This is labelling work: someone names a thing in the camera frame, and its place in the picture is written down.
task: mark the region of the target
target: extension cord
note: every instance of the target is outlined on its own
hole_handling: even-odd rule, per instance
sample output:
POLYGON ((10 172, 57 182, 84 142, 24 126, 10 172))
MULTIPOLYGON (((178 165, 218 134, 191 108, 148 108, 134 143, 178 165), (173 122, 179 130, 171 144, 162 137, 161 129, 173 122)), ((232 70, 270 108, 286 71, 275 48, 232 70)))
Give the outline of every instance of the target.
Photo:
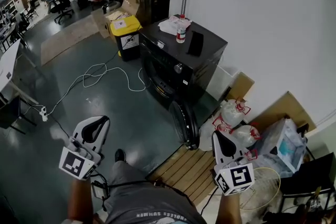
POLYGON ((101 78, 102 78, 108 71, 111 71, 111 70, 114 70, 114 69, 120 69, 122 72, 124 72, 124 74, 126 75, 126 78, 127 78, 128 89, 129 89, 130 91, 133 91, 133 92, 142 92, 142 91, 144 91, 144 90, 146 89, 146 85, 145 85, 145 83, 144 83, 143 80, 140 78, 140 71, 142 70, 142 68, 140 68, 140 70, 139 70, 139 72, 138 72, 138 78, 139 78, 140 81, 143 83, 144 88, 143 88, 142 90, 133 90, 133 89, 130 88, 130 80, 129 80, 129 78, 128 78, 128 75, 127 75, 127 73, 126 73, 122 68, 120 68, 120 67, 114 67, 114 68, 107 69, 107 65, 106 65, 105 63, 99 63, 99 64, 97 64, 97 65, 93 65, 93 66, 91 66, 91 67, 90 67, 90 68, 89 68, 83 75, 80 75, 79 77, 77 77, 77 78, 74 80, 74 82, 70 85, 70 87, 69 87, 69 89, 67 90, 67 92, 66 92, 66 93, 63 95, 63 97, 62 97, 62 98, 55 104, 54 108, 52 109, 52 111, 51 111, 50 113, 47 113, 47 108, 46 108, 44 105, 33 105, 33 106, 29 107, 29 109, 31 109, 31 108, 35 109, 35 110, 41 115, 42 120, 43 120, 44 122, 46 122, 46 121, 48 121, 48 116, 51 115, 51 114, 54 112, 54 110, 55 110, 55 108, 57 107, 57 105, 63 100, 63 98, 64 98, 65 96, 67 96, 67 94, 68 94, 69 91, 71 90, 71 87, 76 83, 76 81, 77 81, 79 78, 82 78, 82 81, 83 81, 83 87, 84 87, 84 88, 88 88, 88 87, 91 87, 91 86, 93 86, 93 85, 96 85, 96 84, 99 82, 99 80, 100 80, 100 79, 101 79, 101 78), (88 72, 89 72, 89 70, 90 70, 91 68, 96 67, 96 66, 101 66, 101 65, 104 65, 104 66, 105 66, 105 71, 104 71, 102 74, 98 74, 98 75, 88 74, 88 72), (98 79, 95 83, 86 86, 85 83, 84 83, 84 81, 85 81, 85 77, 87 77, 87 76, 89 76, 89 77, 99 77, 99 79, 98 79), (41 108, 41 110, 39 111, 38 109, 35 108, 35 106, 42 106, 42 108, 41 108))

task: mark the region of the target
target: black phone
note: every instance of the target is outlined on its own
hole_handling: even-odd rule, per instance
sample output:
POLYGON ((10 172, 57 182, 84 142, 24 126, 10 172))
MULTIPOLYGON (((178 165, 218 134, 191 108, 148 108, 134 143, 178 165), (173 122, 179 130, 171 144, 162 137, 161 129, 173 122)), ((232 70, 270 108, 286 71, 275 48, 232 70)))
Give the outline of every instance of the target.
POLYGON ((203 34, 193 31, 193 36, 191 38, 187 54, 199 57, 203 49, 203 40, 203 34))

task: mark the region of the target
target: washing machine knob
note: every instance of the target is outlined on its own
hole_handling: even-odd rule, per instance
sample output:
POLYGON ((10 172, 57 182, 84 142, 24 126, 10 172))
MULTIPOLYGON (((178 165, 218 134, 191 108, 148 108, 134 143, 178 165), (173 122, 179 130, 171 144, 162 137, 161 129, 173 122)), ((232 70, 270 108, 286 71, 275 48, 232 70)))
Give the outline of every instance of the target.
POLYGON ((182 72, 182 64, 178 63, 177 65, 174 66, 174 70, 177 74, 181 74, 182 72))

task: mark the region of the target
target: black shoe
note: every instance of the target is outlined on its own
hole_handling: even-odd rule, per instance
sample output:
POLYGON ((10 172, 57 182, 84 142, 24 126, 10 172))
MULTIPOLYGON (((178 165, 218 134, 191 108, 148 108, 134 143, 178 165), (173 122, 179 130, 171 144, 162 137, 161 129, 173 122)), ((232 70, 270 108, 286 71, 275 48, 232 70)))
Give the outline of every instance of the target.
POLYGON ((117 149, 117 151, 114 155, 114 160, 115 160, 115 162, 118 162, 118 161, 126 162, 125 152, 123 150, 121 150, 120 148, 117 149))

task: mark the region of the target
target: gray t-shirt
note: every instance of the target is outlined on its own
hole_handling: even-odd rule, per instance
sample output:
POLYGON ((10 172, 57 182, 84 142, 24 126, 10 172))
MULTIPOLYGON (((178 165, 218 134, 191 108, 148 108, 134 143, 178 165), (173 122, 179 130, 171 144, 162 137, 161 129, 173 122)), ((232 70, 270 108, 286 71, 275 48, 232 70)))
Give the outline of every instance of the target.
POLYGON ((171 189, 150 183, 121 188, 118 197, 106 201, 106 224, 206 224, 196 208, 171 189))

